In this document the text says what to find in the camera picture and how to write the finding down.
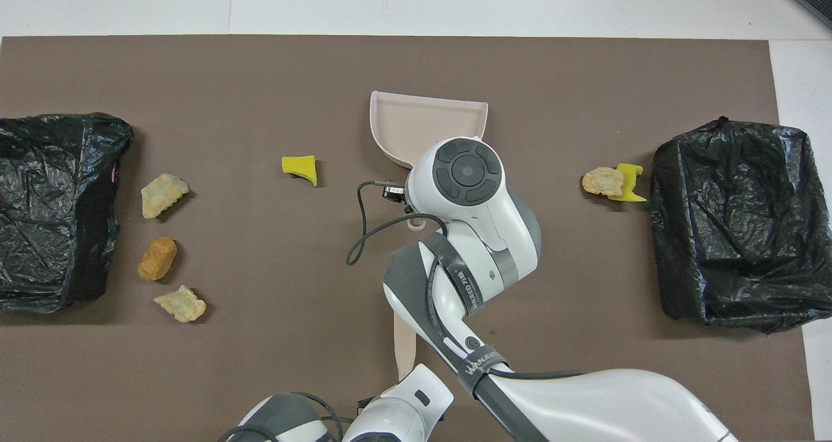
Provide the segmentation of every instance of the white floor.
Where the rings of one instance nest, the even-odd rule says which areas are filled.
[[[832,29],[793,0],[0,0],[0,38],[196,33],[771,40],[781,123],[811,135],[832,190]],[[803,333],[815,438],[832,439],[832,320]]]

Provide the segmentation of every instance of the food scrap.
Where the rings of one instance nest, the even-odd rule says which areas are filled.
[[[580,180],[583,190],[595,195],[604,195],[616,202],[646,202],[647,199],[633,193],[636,178],[643,172],[641,166],[620,163],[616,169],[598,167],[586,173]]]
[[[183,179],[162,174],[142,189],[142,216],[155,218],[190,191]]]
[[[205,301],[196,297],[185,285],[179,286],[178,290],[159,296],[153,300],[161,306],[168,314],[182,323],[196,320],[205,312]]]
[[[583,190],[595,195],[621,196],[624,173],[612,167],[599,167],[586,173],[580,184]]]
[[[157,237],[145,250],[142,261],[139,262],[138,272],[145,280],[155,281],[163,279],[170,271],[173,258],[176,256],[176,243],[170,237]]]

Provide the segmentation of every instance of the brown mat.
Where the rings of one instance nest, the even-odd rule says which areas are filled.
[[[381,278],[390,252],[419,236],[388,229],[344,262],[360,230],[356,185],[406,176],[372,141],[371,90],[488,102],[485,139],[544,235],[538,270],[469,321],[515,370],[657,371],[740,439],[811,439],[800,330],[664,317],[645,205],[579,184],[632,162],[647,194],[653,151],[674,135],[722,115],[776,123],[773,85],[766,42],[4,38],[0,115],[104,111],[136,140],[107,293],[50,317],[0,314],[0,439],[214,440],[274,392],[314,393],[351,416],[392,385]],[[280,172],[282,155],[306,154],[323,187]],[[161,172],[194,192],[145,220],[139,190]],[[372,226],[401,214],[375,194],[367,205]],[[153,284],[136,266],[159,235],[181,250]],[[197,324],[152,302],[181,284],[209,303]],[[457,398],[433,440],[507,440],[420,346]]]

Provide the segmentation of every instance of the cracker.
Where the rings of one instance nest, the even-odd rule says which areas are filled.
[[[142,216],[155,218],[190,191],[183,179],[162,174],[142,189]]]
[[[612,167],[599,167],[586,173],[580,180],[583,190],[595,195],[621,196],[624,185],[624,173]]]
[[[159,296],[153,300],[159,306],[173,314],[173,318],[182,323],[196,320],[205,312],[205,301],[196,297],[187,286],[179,286],[172,293]]]

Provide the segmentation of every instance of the black cable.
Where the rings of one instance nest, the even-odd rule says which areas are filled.
[[[440,219],[440,217],[434,216],[433,214],[427,214],[427,213],[405,214],[405,216],[402,216],[400,218],[396,218],[394,220],[390,220],[390,222],[383,223],[382,225],[378,226],[377,228],[373,229],[372,231],[362,235],[362,237],[359,240],[357,240],[356,243],[353,244],[353,246],[350,248],[350,251],[347,252],[347,264],[348,265],[355,265],[359,261],[359,258],[361,258],[361,253],[363,251],[363,246],[367,243],[367,240],[369,238],[373,237],[374,235],[378,234],[379,232],[383,231],[384,229],[389,228],[390,226],[392,226],[394,224],[401,223],[401,222],[406,222],[407,220],[419,220],[419,219],[434,220],[434,222],[436,222],[436,224],[439,225],[439,228],[442,229],[442,235],[444,235],[445,237],[448,237],[448,226],[445,225],[445,222],[443,222]],[[359,253],[357,253],[356,258],[350,259],[353,256],[353,252],[355,252],[356,249],[359,249]]]
[[[428,308],[428,318],[430,318],[430,323],[433,324],[434,330],[439,333],[439,337],[445,341],[446,338],[450,339],[452,343],[457,345],[460,350],[465,350],[463,345],[457,341],[454,335],[448,331],[445,327],[445,324],[442,323],[442,320],[439,319],[439,315],[436,313],[436,304],[434,303],[434,278],[436,276],[436,270],[439,270],[439,257],[434,255],[434,263],[431,264],[430,267],[430,274],[428,274],[428,285],[425,287],[425,301],[427,303]],[[448,270],[445,270],[445,267],[442,267],[443,273],[448,276]]]
[[[488,370],[488,374],[494,374],[494,376],[497,377],[505,377],[506,379],[517,380],[565,379],[567,377],[585,376],[585,374],[589,374],[590,372],[590,370],[559,370],[556,372],[533,372],[520,374],[517,372],[504,372],[494,368]]]
[[[356,196],[359,199],[359,210],[361,211],[361,235],[367,234],[367,212],[363,207],[363,200],[361,199],[361,189],[365,188],[367,185],[375,185],[375,181],[361,182],[356,189]],[[359,261],[359,258],[361,258],[361,254],[363,253],[363,247],[365,247],[365,243],[361,244],[359,253],[357,253],[356,260],[353,263],[350,263],[350,256],[347,256],[348,265],[355,265],[356,261]]]
[[[312,395],[310,393],[304,393],[304,392],[292,392],[292,393],[294,393],[296,395],[300,395],[301,397],[309,398],[310,400],[315,401],[315,403],[320,404],[321,406],[323,406],[324,409],[327,410],[328,413],[330,413],[330,416],[332,416],[332,422],[335,423],[335,427],[336,427],[336,429],[338,429],[338,440],[344,439],[344,426],[341,425],[341,418],[338,418],[338,415],[336,415],[335,410],[332,409],[332,406],[329,406],[329,404],[327,404],[323,400],[323,398],[317,397],[317,396]]]
[[[220,437],[219,442],[227,442],[229,437],[234,436],[234,434],[237,434],[238,432],[256,432],[258,434],[261,434],[261,436],[267,438],[268,440],[271,440],[272,442],[280,442],[277,439],[277,436],[271,434],[270,432],[268,432],[268,430],[265,430],[265,428],[253,424],[238,425],[238,427],[235,427],[234,429],[229,430],[225,434],[222,434],[222,437]]]
[[[322,416],[321,421],[333,421],[332,416]],[[356,421],[356,418],[342,418],[341,416],[338,417],[338,421],[341,421],[341,424],[347,423],[352,424]]]

